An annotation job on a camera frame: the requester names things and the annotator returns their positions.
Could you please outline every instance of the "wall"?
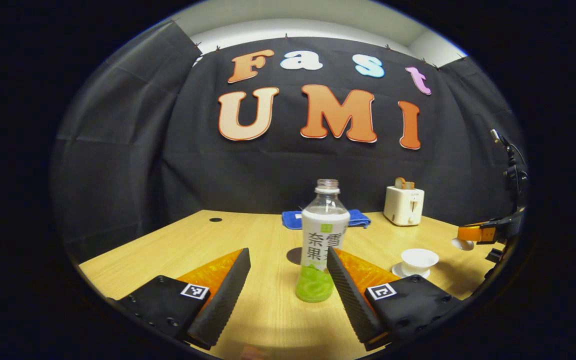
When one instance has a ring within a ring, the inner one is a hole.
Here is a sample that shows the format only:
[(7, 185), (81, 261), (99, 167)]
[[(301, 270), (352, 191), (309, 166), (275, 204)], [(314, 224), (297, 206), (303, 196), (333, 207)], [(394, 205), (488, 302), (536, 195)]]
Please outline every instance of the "wall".
[(408, 48), (418, 59), (438, 67), (466, 57), (463, 50), (432, 30), (426, 30)]
[(195, 44), (201, 43), (198, 46), (199, 50), (206, 54), (215, 51), (217, 46), (223, 49), (251, 41), (282, 38), (286, 33), (288, 37), (327, 37), (359, 41), (377, 46), (388, 44), (395, 51), (416, 57), (409, 48), (391, 39), (338, 23), (301, 18), (272, 18), (234, 23), (201, 32), (190, 36), (190, 39)]
[(363, 30), (404, 46), (428, 29), (374, 0), (204, 0), (179, 11), (172, 19), (189, 37), (249, 21), (307, 19)]
[(453, 62), (460, 57), (466, 57), (464, 51), (430, 29), (426, 29), (409, 46), (405, 46), (392, 39), (354, 27), (302, 18), (272, 18), (234, 23), (192, 35), (190, 39), (195, 44), (200, 43), (198, 46), (199, 50), (201, 50), (202, 54), (206, 54), (215, 51), (217, 46), (223, 49), (251, 41), (282, 38), (286, 34), (289, 37), (346, 39), (376, 46), (386, 46), (388, 44), (395, 51), (417, 59), (425, 59), (429, 64), (434, 64), (438, 67)]

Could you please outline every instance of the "pink letter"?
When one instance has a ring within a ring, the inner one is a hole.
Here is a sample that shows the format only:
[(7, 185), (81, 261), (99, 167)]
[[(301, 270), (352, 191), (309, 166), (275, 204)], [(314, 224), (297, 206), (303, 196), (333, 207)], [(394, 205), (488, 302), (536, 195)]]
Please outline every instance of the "pink letter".
[(426, 76), (420, 73), (416, 67), (407, 67), (406, 71), (408, 71), (410, 75), (412, 75), (412, 81), (414, 82), (414, 85), (416, 85), (416, 88), (419, 89), (419, 91), (421, 91), (425, 95), (431, 94), (430, 89), (426, 87), (426, 85), (424, 84)]

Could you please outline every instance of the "white ceiling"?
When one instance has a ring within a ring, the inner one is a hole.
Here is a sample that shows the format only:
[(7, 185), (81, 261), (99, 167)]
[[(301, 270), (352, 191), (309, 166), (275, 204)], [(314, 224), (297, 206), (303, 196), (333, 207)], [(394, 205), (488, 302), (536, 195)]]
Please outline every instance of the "white ceiling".
[(261, 19), (310, 19), (346, 25), (409, 46), (427, 27), (371, 0), (206, 0), (173, 16), (192, 37)]

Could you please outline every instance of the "plastic bottle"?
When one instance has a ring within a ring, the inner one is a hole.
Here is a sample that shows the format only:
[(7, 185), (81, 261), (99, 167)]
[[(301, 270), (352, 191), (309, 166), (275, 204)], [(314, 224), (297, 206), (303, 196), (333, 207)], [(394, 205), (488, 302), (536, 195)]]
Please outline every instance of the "plastic bottle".
[(350, 221), (339, 192), (337, 180), (320, 178), (315, 188), (317, 197), (301, 212), (303, 246), (295, 292), (308, 303), (326, 300), (335, 286), (326, 268), (328, 248), (341, 249)]

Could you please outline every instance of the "blue letter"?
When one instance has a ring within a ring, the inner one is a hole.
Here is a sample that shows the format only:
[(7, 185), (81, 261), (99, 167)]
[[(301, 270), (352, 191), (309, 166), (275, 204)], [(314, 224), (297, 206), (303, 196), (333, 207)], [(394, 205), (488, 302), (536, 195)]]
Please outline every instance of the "blue letter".
[(386, 73), (382, 69), (382, 62), (377, 57), (357, 54), (352, 56), (352, 61), (357, 64), (354, 68), (361, 75), (382, 78)]

